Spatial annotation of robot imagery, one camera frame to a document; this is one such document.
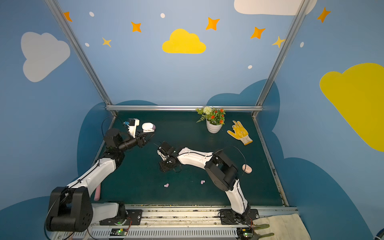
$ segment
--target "potted plant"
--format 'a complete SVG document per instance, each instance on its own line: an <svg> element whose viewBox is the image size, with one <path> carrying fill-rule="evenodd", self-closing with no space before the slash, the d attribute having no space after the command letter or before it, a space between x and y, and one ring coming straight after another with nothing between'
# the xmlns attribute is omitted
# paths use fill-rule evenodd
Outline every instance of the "potted plant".
<svg viewBox="0 0 384 240"><path fill-rule="evenodd" d="M197 108L197 113L201 114L200 120L197 122L207 120L207 129L210 133L217 133L220 131L224 124L224 109L216 109L212 107Z"/></svg>

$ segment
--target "dark green mat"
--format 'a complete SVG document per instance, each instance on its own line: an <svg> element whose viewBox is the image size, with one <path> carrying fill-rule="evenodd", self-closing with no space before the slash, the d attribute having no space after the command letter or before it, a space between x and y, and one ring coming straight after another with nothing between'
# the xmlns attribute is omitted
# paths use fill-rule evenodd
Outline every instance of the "dark green mat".
<svg viewBox="0 0 384 240"><path fill-rule="evenodd" d="M124 201L126 204L166 205L230 205L225 192L219 190L206 171L201 168L182 165L182 171L163 173L159 168L160 156L157 145L162 141L172 146L188 147L202 152L215 152L234 145L240 149L253 171L240 177L240 186L250 205L282 206L282 201L265 157L261 142L250 113L231 113L225 116L225 125L220 132L211 134L206 123L196 123L196 112L119 112L122 121L138 118L141 124L152 122L156 126L151 142L143 148L134 147L125 153L121 166L101 184L101 199ZM231 137L232 120L241 121L253 142L244 146L240 140ZM116 119L114 127L124 128ZM242 155L228 147L225 153L237 164L240 175L244 164Z"/></svg>

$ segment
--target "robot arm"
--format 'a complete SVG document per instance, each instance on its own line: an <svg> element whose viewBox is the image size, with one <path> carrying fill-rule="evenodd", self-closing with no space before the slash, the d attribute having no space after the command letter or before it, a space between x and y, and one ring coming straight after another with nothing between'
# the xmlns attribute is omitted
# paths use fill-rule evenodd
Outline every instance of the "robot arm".
<svg viewBox="0 0 384 240"><path fill-rule="evenodd" d="M124 151L138 145L143 147L153 136L151 129L144 128L145 133L136 133L139 120L130 119L129 138L123 139L118 129L109 129L105 136L106 150L87 172L66 187L55 188L50 195L49 210L46 218L48 231L83 232L88 226L106 218L113 218L118 213L119 204L106 203L92 206L90 196L96 187L122 163Z"/></svg>
<svg viewBox="0 0 384 240"><path fill-rule="evenodd" d="M250 207L240 188L237 167L222 151L199 152L187 147L176 149L163 142L157 153L162 158L159 163L163 172L180 164L205 169L216 187L225 191L231 202L231 208L237 216L240 219L247 218Z"/></svg>

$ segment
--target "orange star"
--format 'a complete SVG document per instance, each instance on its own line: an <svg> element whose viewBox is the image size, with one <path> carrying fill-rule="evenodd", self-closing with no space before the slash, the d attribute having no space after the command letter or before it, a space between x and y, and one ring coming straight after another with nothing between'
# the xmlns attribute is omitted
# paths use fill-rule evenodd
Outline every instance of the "orange star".
<svg viewBox="0 0 384 240"><path fill-rule="evenodd" d="M321 13L321 15L320 15L317 19L320 19L321 22L323 23L325 17L326 17L330 12L331 12L331 11L327 11L327 10L325 10L325 8L324 8L323 12Z"/></svg>
<svg viewBox="0 0 384 240"><path fill-rule="evenodd" d="M68 21L72 21L72 19L70 18L70 12L66 12L66 13L64 13L64 16L65 16L65 18L68 20Z"/></svg>
<svg viewBox="0 0 384 240"><path fill-rule="evenodd" d="M262 37L262 33L263 33L264 30L265 30L265 28L264 29L258 29L257 27L255 27L255 32L253 33L251 38L258 38L258 39L260 39Z"/></svg>
<svg viewBox="0 0 384 240"><path fill-rule="evenodd" d="M133 22L131 22L131 23L132 23L132 26L133 26L132 32L134 32L134 31L138 31L138 32L141 33L141 30L140 30L140 25L141 25L141 23L138 23L138 24L133 23Z"/></svg>
<svg viewBox="0 0 384 240"><path fill-rule="evenodd" d="M219 21L219 19L213 20L213 19L208 18L208 26L205 30L213 29L216 31L216 24L218 21Z"/></svg>

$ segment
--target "work glove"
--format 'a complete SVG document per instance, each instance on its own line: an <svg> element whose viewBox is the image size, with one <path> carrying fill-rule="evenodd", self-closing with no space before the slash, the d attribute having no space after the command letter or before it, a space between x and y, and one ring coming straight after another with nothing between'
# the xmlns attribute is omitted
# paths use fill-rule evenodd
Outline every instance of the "work glove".
<svg viewBox="0 0 384 240"><path fill-rule="evenodd" d="M240 121L233 121L234 125L232 125L232 129L234 132L227 131L229 135L236 138L237 140L241 140L244 145L250 144L253 140L248 136L248 132L243 127Z"/></svg>

